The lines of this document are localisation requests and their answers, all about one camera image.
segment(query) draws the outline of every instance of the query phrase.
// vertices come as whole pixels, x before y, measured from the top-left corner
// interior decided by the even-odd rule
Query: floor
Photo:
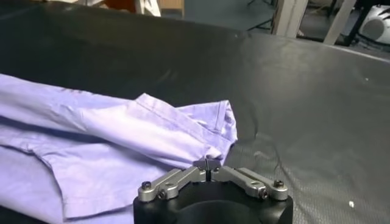
[[[274,7],[267,3],[270,0],[255,0],[250,6],[247,5],[250,0],[184,1],[185,16],[183,18],[181,12],[177,10],[162,10],[162,16],[244,31],[267,21],[272,18],[274,13]],[[349,34],[358,16],[359,12],[351,13],[342,34]],[[307,9],[301,23],[300,31],[308,37],[325,38],[334,17],[333,15],[327,18],[321,11]],[[254,29],[250,32],[269,33],[269,30]],[[390,58],[389,53],[375,52],[361,46],[352,46],[349,49],[378,57]]]

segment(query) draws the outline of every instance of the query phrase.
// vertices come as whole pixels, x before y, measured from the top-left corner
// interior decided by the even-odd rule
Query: white object
[[[161,17],[157,0],[137,0],[135,5],[138,14]]]
[[[383,20],[385,17],[390,16],[390,13],[380,15],[386,9],[390,9],[390,6],[373,6],[363,21],[359,33],[376,42],[390,44],[390,19]]]
[[[49,1],[61,1],[61,2],[67,2],[67,3],[75,3],[79,5],[87,5],[92,6],[99,2],[102,2],[103,0],[49,0]]]

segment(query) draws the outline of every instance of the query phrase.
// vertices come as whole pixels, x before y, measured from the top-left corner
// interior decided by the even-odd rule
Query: fabric fold
[[[64,218],[131,205],[142,181],[205,156],[223,162],[237,140],[226,100],[175,108],[0,75],[0,103],[0,145],[53,171]]]

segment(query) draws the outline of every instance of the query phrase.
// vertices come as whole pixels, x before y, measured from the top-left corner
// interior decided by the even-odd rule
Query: screw
[[[141,188],[142,190],[146,190],[152,187],[152,183],[150,181],[142,182]]]
[[[265,188],[262,188],[260,189],[260,191],[258,192],[258,197],[261,198],[261,199],[267,199],[268,198],[268,192]]]
[[[157,197],[159,199],[161,199],[161,200],[166,199],[166,192],[165,192],[165,190],[161,190],[160,193],[158,193]]]
[[[283,183],[283,181],[281,181],[281,180],[274,181],[274,187],[279,188],[279,187],[284,187],[284,186],[285,186],[285,184]]]

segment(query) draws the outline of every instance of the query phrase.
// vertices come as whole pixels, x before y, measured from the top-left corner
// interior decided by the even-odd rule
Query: black cover
[[[389,70],[319,43],[0,1],[1,73],[175,106],[230,100],[239,142],[226,164],[284,180],[295,223],[390,223]]]

